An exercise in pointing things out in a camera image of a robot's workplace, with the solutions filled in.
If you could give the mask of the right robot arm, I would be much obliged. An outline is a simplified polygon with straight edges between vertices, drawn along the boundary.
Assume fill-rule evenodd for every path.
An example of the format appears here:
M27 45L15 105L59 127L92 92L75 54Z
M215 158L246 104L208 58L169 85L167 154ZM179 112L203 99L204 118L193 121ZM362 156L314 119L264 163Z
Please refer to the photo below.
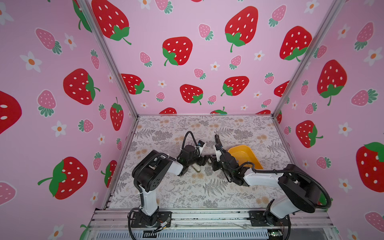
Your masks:
M238 164L222 144L215 145L215 153L213 169L222 170L230 183L279 188L284 192L280 198L270 201L263 213L265 219L280 220L299 211L314 213L316 209L332 206L326 189L296 165L288 164L282 170L257 170L252 162Z

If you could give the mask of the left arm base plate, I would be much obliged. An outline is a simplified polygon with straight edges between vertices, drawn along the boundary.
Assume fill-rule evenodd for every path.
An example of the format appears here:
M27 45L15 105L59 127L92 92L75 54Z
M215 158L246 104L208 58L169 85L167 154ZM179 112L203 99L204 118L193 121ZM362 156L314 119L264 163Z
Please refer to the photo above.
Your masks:
M172 212L155 212L152 216L147 216L141 211L134 212L131 217L132 228L157 228L166 223L166 227L171 226Z

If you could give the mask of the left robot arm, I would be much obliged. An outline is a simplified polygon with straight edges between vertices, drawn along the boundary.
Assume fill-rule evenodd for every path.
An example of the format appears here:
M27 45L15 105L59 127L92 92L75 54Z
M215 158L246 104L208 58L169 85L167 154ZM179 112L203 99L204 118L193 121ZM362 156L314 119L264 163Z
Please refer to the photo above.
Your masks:
M203 141L194 146L182 146L177 158L156 150L151 151L133 170L134 186L140 193L140 212L144 217L157 216L159 206L156 198L156 188L166 174L183 176L190 166L196 165L203 159L202 152L205 147Z

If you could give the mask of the long black stapler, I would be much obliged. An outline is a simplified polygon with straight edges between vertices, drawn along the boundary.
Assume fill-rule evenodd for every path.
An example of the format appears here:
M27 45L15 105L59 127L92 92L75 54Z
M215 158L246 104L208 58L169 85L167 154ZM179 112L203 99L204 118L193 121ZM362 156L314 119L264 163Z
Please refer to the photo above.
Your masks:
M220 141L220 137L219 137L219 135L215 135L215 147L217 148L217 149L220 149L221 147L222 147L222 143L221 143L221 141Z

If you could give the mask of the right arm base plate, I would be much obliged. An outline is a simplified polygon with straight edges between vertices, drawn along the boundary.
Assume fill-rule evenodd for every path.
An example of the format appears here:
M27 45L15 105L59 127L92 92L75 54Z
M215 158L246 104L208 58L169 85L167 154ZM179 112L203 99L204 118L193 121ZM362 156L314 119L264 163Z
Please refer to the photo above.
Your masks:
M270 212L264 211L249 211L247 218L253 227L288 227L291 225L287 217L279 219Z

